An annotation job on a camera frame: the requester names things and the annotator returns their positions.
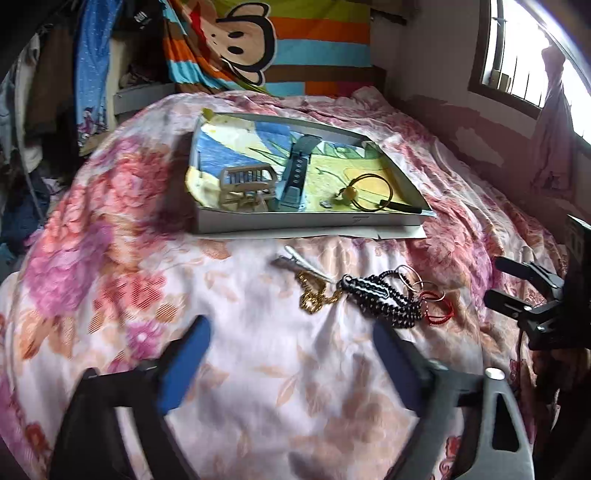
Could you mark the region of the pink window curtain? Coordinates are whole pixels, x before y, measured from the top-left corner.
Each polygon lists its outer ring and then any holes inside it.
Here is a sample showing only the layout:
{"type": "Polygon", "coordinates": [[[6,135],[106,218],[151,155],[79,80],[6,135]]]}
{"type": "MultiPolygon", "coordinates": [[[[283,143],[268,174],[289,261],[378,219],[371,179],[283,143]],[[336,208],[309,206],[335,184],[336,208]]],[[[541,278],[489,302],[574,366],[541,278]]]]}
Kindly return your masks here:
{"type": "Polygon", "coordinates": [[[573,195],[573,162],[576,139],[571,109],[565,94],[565,56],[556,45],[542,51],[547,74],[547,95],[530,139],[530,156],[535,165],[531,185],[549,195],[573,195]]]}

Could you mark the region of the blue dotted hanging curtain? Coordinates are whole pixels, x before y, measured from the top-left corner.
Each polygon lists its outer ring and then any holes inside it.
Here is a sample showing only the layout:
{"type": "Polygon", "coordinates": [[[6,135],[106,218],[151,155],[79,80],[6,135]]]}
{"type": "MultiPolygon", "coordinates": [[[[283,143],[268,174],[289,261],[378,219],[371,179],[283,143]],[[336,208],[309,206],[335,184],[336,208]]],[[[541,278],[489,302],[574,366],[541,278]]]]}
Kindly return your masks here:
{"type": "Polygon", "coordinates": [[[110,38],[123,2],[83,1],[77,28],[74,94],[77,143],[107,129],[106,82],[110,62],[110,38]]]}

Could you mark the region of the black hair tie yellow bead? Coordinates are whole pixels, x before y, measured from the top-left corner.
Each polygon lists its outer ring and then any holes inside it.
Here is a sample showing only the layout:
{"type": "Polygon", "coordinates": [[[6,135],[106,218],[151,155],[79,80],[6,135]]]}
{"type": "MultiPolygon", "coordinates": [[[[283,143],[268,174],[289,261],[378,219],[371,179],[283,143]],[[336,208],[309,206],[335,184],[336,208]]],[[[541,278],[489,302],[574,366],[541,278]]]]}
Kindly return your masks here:
{"type": "Polygon", "coordinates": [[[369,172],[349,180],[334,196],[335,202],[365,213],[396,211],[405,214],[420,214],[421,207],[406,201],[396,183],[386,177],[369,172]]]}

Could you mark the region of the grey shelf board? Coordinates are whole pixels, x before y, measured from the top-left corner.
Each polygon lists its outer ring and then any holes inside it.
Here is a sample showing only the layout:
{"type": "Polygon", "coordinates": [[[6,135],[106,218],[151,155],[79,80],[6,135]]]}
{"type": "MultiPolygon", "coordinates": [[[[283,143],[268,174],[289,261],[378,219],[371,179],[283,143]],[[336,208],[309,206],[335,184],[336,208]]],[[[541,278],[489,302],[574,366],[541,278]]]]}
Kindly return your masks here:
{"type": "Polygon", "coordinates": [[[113,96],[113,114],[118,117],[138,112],[174,93],[173,83],[150,83],[121,89],[113,96]]]}

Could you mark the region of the silver hair clip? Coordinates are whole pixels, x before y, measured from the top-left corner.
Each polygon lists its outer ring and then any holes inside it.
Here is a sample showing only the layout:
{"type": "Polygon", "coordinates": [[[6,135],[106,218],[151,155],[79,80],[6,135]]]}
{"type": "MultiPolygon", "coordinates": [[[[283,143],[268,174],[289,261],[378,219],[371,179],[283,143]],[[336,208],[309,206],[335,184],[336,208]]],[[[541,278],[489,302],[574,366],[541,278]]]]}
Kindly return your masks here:
{"type": "Polygon", "coordinates": [[[276,266],[284,267],[294,272],[304,272],[308,273],[311,276],[317,278],[318,280],[325,281],[330,284],[334,284],[334,278],[322,272],[321,269],[312,265],[310,261],[304,258],[303,255],[297,252],[294,247],[290,245],[286,245],[283,247],[283,250],[277,254],[276,258],[273,259],[273,264],[276,266]]]}

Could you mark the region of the hanging clothes on rack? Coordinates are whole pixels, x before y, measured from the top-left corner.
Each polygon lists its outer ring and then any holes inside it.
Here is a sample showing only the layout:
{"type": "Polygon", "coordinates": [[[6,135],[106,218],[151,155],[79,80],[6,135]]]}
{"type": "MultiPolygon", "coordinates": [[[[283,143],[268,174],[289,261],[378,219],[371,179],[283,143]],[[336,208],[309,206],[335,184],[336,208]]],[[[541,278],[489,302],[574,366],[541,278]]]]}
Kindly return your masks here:
{"type": "Polygon", "coordinates": [[[79,166],[66,23],[34,34],[1,82],[1,276],[17,271],[79,166]]]}

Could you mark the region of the grey tray box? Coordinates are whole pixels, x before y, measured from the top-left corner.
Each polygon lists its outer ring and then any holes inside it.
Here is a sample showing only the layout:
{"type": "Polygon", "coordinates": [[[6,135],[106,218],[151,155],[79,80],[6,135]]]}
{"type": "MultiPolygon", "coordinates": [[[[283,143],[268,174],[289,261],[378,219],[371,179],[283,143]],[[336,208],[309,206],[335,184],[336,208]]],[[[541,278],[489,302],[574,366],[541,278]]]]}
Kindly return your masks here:
{"type": "Polygon", "coordinates": [[[427,219],[434,217],[435,212],[419,189],[403,171],[401,161],[387,153],[386,155],[394,162],[394,165],[396,165],[397,176],[403,181],[404,193],[408,194],[412,200],[420,201],[423,209],[420,214],[401,214],[397,212],[379,212],[374,214],[363,212],[235,213],[201,207],[193,198],[195,209],[197,209],[197,231],[202,234],[230,234],[238,232],[263,232],[276,230],[296,231],[297,229],[353,227],[385,227],[391,229],[398,227],[419,227],[427,219]]]}

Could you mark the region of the window with bars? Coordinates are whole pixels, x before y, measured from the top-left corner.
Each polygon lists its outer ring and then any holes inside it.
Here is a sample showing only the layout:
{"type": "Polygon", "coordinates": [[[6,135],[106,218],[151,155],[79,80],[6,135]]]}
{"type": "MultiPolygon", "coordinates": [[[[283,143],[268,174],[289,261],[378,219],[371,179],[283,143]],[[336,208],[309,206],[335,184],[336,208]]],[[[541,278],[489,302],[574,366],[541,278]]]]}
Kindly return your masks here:
{"type": "Polygon", "coordinates": [[[551,37],[516,1],[482,1],[469,90],[537,118],[549,80],[542,51],[551,37]]]}

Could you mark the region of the coloured dinosaur drawing paper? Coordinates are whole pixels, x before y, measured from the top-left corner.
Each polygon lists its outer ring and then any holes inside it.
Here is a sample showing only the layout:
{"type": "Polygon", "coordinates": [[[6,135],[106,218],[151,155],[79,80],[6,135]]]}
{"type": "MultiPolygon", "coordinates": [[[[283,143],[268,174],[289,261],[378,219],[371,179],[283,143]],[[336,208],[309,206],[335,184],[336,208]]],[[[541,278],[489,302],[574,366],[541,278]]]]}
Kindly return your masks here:
{"type": "Polygon", "coordinates": [[[423,210],[369,138],[255,114],[202,111],[185,182],[199,206],[235,213],[423,210]]]}

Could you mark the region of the light blue smart watch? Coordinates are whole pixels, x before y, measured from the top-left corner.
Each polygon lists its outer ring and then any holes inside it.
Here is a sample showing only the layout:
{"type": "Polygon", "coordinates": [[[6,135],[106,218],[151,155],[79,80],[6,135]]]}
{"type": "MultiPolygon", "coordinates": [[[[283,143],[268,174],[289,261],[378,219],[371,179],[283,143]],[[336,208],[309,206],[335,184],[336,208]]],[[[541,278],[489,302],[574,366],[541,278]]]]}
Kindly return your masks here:
{"type": "Polygon", "coordinates": [[[308,165],[311,162],[312,151],[322,142],[317,135],[303,135],[296,142],[291,143],[290,155],[276,183],[276,193],[270,200],[272,212],[302,212],[307,206],[305,197],[305,180],[308,165]]]}

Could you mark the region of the beige hair claw clip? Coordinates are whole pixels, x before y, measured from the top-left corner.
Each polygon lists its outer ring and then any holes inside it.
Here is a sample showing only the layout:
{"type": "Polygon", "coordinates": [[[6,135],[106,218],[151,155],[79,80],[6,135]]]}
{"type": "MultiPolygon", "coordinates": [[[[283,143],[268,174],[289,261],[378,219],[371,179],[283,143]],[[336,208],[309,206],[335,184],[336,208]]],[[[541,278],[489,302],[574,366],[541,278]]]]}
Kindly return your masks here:
{"type": "Polygon", "coordinates": [[[218,176],[219,206],[235,212],[269,212],[276,198],[277,175],[269,164],[224,168],[218,176]]]}

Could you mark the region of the floral pink bed quilt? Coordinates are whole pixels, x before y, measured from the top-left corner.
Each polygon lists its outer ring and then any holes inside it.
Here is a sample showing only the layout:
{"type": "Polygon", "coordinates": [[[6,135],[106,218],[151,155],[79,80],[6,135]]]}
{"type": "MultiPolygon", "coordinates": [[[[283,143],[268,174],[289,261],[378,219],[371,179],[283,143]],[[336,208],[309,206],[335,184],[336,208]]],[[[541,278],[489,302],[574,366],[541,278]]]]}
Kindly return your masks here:
{"type": "Polygon", "coordinates": [[[566,269],[538,220],[478,178],[423,125],[374,88],[351,97],[254,92],[167,97],[123,123],[78,171],[21,269],[1,287],[1,437],[23,470],[47,475],[82,372],[157,357],[197,315],[213,337],[168,423],[204,479],[381,479],[413,423],[349,301],[310,315],[273,239],[194,237],[184,188],[204,109],[279,115],[369,136],[435,210],[421,240],[320,237],[294,247],[332,276],[412,266],[449,294],[451,320],[410,338],[458,370],[504,370],[532,422],[532,371],[509,319],[485,308],[500,288],[539,302],[497,273],[496,256],[566,269]]]}

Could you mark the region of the striped monkey blanket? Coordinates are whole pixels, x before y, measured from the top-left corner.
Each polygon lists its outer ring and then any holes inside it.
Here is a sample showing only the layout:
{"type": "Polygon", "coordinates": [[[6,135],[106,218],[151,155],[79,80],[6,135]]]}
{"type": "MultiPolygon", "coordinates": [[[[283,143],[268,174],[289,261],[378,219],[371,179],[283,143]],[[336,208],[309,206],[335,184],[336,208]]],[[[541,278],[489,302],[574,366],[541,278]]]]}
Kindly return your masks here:
{"type": "Polygon", "coordinates": [[[165,1],[163,52],[179,90],[349,96],[376,82],[370,7],[353,1],[165,1]]]}

